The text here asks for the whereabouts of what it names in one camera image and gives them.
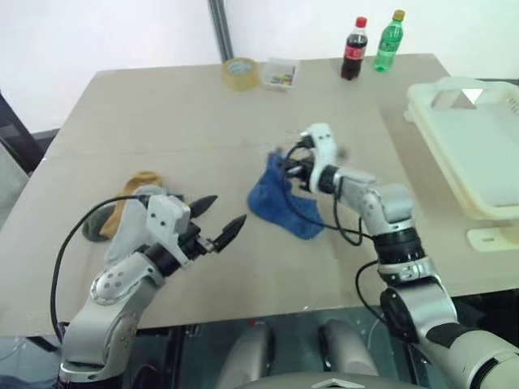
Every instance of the small plastic box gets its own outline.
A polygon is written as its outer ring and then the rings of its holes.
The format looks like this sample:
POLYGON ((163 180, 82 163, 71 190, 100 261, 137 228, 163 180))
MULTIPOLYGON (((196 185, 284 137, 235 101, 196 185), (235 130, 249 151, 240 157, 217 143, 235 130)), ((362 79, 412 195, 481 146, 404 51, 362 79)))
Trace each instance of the small plastic box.
POLYGON ((261 83, 269 91, 289 92, 295 85, 298 70, 297 60, 270 58, 261 71, 261 83))

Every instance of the white wall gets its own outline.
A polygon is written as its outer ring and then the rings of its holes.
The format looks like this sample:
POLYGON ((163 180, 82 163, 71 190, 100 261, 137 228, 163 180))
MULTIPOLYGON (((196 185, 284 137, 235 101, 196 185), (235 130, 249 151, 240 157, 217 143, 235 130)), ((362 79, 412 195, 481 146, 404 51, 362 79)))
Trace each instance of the white wall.
POLYGON ((59 128, 96 71, 218 63, 204 0, 0 0, 0 90, 59 128))
POLYGON ((227 0, 235 54, 264 60, 340 57, 357 16, 374 54, 394 10, 399 53, 434 53, 454 75, 519 78, 519 0, 227 0))
MULTIPOLYGON (((235 55, 259 61, 341 56, 358 15, 374 53, 397 8, 402 53, 519 77, 519 0, 226 0, 235 55)), ((206 0, 0 0, 0 15, 0 89, 32 132, 60 127, 98 70, 220 59, 206 0)))

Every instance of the beige table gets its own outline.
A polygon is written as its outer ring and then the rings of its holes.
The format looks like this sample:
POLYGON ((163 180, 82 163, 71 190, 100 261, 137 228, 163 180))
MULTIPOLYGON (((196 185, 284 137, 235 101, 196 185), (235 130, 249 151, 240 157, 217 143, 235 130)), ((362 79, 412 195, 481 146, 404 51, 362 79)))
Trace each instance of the beige table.
MULTIPOLYGON (((431 55, 401 56, 386 75, 364 66, 359 80, 346 82, 339 66, 337 60, 302 62, 289 95, 233 92, 221 82, 219 66, 98 74, 0 233, 0 335, 51 332, 49 284, 63 238, 134 172, 157 171, 188 200, 219 195, 200 218, 204 234, 216 236, 231 218, 250 214, 246 196, 267 153, 293 144, 313 122, 332 126, 351 165, 411 188, 422 239, 452 294, 517 286, 515 253, 470 249, 465 231, 475 223, 461 214, 418 132, 402 119, 408 86, 446 75, 443 67, 431 55)), ((328 220, 330 200, 320 197, 328 220)), ((354 225, 347 211, 342 218, 354 225)), ((106 247, 81 235, 71 242, 58 285, 60 320, 71 320, 83 305, 106 247)), ((356 306, 354 273, 374 258, 369 244, 354 248, 328 232, 305 242, 250 214, 222 254, 168 281, 141 326, 356 306)), ((376 273, 367 272, 362 284, 377 302, 384 286, 376 273)))

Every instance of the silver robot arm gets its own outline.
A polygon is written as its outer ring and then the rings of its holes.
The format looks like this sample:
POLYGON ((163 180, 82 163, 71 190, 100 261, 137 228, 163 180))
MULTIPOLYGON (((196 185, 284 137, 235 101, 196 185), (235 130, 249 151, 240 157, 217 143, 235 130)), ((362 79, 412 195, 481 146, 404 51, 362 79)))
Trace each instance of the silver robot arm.
POLYGON ((519 387, 519 349, 458 322, 453 301, 414 227, 414 202, 407 189, 377 186, 370 174, 336 167, 337 147, 328 124, 311 126, 292 151, 298 147, 311 156, 287 158, 287 175, 312 193, 339 192, 339 202, 362 217, 373 237, 378 273, 388 286, 380 305, 392 335, 415 344, 455 387, 519 387))
POLYGON ((216 196, 189 207, 174 196, 148 200, 146 227, 157 241, 106 268, 90 288, 87 302, 66 329, 58 387, 120 387, 141 314, 165 284, 200 255, 222 251, 238 234, 245 216, 232 220, 215 240, 199 235, 191 221, 216 196))

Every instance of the plastic bottle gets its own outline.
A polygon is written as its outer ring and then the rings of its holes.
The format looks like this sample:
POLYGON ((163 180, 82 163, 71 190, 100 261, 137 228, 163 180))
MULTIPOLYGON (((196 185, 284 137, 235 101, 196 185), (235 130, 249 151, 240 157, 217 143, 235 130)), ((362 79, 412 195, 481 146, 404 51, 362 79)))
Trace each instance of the plastic bottle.
POLYGON ((388 71, 391 69, 398 46, 400 46, 400 42, 404 37, 404 30, 402 28, 404 16, 405 12, 403 10, 396 10, 392 16, 391 23, 382 32, 379 51, 373 62, 376 71, 388 71))
POLYGON ((344 50, 344 62, 342 63, 341 77, 343 79, 355 79, 360 73, 360 66, 366 51, 367 36, 364 28, 367 19, 359 16, 355 22, 354 30, 348 35, 344 50))

